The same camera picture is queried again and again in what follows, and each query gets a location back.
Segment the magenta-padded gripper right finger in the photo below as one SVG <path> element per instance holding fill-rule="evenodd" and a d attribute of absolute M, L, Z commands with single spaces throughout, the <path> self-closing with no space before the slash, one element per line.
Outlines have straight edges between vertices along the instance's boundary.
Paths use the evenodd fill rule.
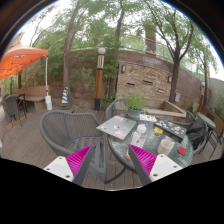
<path fill-rule="evenodd" d="M 155 155 L 134 145 L 129 145 L 129 156 L 143 186 L 182 169 L 165 154 Z"/>

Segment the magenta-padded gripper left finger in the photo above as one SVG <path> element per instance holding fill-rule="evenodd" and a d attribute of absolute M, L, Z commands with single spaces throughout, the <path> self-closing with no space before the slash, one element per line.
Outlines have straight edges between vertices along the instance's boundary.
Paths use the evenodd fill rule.
<path fill-rule="evenodd" d="M 44 170 L 81 186 L 93 157 L 93 146 L 86 146 L 73 154 L 58 156 Z"/>

